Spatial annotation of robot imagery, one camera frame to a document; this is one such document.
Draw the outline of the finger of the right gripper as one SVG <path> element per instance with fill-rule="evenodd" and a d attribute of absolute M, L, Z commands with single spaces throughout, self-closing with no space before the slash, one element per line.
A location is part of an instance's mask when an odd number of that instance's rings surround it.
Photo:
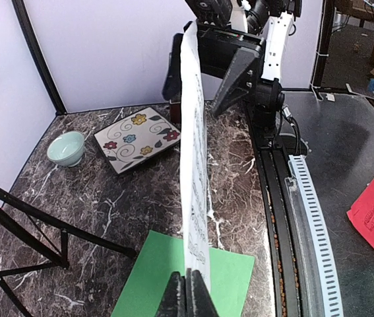
<path fill-rule="evenodd" d="M 183 34 L 177 33 L 173 37 L 170 52 L 168 72 L 162 89 L 164 99 L 173 99 L 181 93 L 181 43 Z"/>
<path fill-rule="evenodd" d="M 249 48 L 236 50 L 212 103 L 213 116 L 220 116 L 231 105 L 254 93 L 263 71 L 262 64 L 262 52 Z"/>

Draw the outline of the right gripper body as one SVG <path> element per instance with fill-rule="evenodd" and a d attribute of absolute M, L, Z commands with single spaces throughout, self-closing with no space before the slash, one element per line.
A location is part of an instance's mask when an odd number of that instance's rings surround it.
<path fill-rule="evenodd" d="M 265 40 L 254 34 L 235 31 L 230 28 L 216 28 L 209 24 L 197 25 L 198 52 L 201 72 L 222 79 L 240 48 L 257 53 L 257 74 L 263 72 Z"/>

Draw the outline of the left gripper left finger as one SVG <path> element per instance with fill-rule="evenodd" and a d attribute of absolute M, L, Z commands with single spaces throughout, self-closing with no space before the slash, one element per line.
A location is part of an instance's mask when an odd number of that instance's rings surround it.
<path fill-rule="evenodd" d="M 155 317 L 184 317 L 187 315 L 185 279 L 180 272 L 170 275 Z"/>

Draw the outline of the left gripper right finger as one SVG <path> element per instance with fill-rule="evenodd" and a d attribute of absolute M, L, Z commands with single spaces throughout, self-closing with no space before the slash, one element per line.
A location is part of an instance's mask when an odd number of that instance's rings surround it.
<path fill-rule="evenodd" d="M 219 317 L 199 270 L 187 270 L 186 309 L 188 317 Z"/>

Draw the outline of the white sheet music paper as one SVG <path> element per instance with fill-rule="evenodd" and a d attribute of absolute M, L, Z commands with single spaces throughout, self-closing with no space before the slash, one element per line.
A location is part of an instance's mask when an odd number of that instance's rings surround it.
<path fill-rule="evenodd" d="M 211 289 L 207 226 L 207 131 L 197 23 L 181 41 L 180 193 L 185 269 L 200 271 Z"/>

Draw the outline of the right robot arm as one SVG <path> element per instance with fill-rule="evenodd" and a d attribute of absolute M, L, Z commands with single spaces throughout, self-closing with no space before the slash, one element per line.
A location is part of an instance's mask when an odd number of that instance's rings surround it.
<path fill-rule="evenodd" d="M 253 125 L 268 133 L 284 105 L 281 66 L 301 1 L 188 1 L 197 22 L 201 71 L 222 80 L 212 112 L 240 100 Z"/>

